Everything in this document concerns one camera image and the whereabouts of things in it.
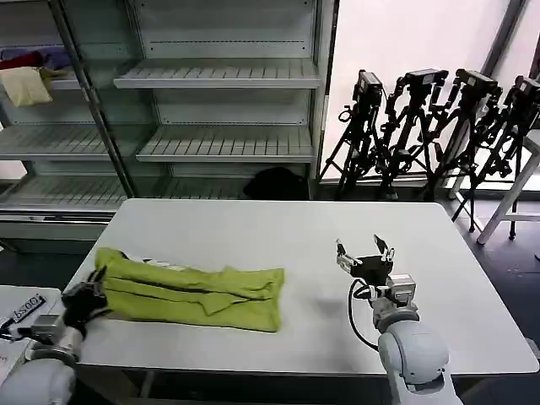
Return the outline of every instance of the red fabric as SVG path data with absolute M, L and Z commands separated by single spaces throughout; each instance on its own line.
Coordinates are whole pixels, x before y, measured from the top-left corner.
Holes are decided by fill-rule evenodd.
M 0 70 L 21 68 L 23 66 L 35 68 L 43 66 L 43 56 L 39 52 L 31 52 L 21 57 L 14 57 L 13 59 L 0 62 Z

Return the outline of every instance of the beige bag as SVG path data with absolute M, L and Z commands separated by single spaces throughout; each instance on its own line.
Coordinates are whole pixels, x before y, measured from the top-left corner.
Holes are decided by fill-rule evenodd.
M 52 97 L 43 84 L 36 67 L 16 67 L 0 70 L 0 82 L 16 107 L 49 103 Z

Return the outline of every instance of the white wall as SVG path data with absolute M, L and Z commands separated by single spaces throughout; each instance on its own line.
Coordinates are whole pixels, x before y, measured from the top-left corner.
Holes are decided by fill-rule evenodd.
M 346 124 L 338 121 L 359 69 L 374 72 L 391 93 L 406 72 L 424 68 L 450 71 L 446 91 L 458 68 L 479 70 L 505 14 L 509 0 L 342 0 L 328 102 L 322 163 Z M 440 104 L 446 100 L 446 92 Z M 379 125 L 386 119 L 380 114 Z M 443 136 L 448 136 L 448 128 Z M 343 164 L 343 148 L 338 163 Z M 325 178 L 339 177 L 329 170 Z

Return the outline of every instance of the stool leg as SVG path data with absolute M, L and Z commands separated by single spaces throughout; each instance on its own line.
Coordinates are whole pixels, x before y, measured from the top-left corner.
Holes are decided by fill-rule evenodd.
M 500 202 L 499 206 L 495 210 L 494 214 L 491 216 L 491 219 L 486 224 L 486 227 L 483 229 L 483 232 L 480 234 L 476 242 L 480 245 L 484 245 L 489 237 L 494 233 L 499 222 L 504 218 L 512 203 L 519 197 L 521 190 L 526 185 L 529 178 L 534 174 L 538 165 L 540 164 L 540 153 L 534 152 L 528 162 L 526 162 L 523 171 L 517 176 L 516 181 L 512 188 L 505 194 L 505 197 Z

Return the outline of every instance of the label sticker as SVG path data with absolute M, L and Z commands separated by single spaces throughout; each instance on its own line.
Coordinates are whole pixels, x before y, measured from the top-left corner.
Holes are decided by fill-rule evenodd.
M 15 323 L 21 322 L 26 316 L 37 310 L 40 306 L 45 304 L 45 298 L 36 294 L 20 306 L 17 310 L 13 311 L 13 320 Z

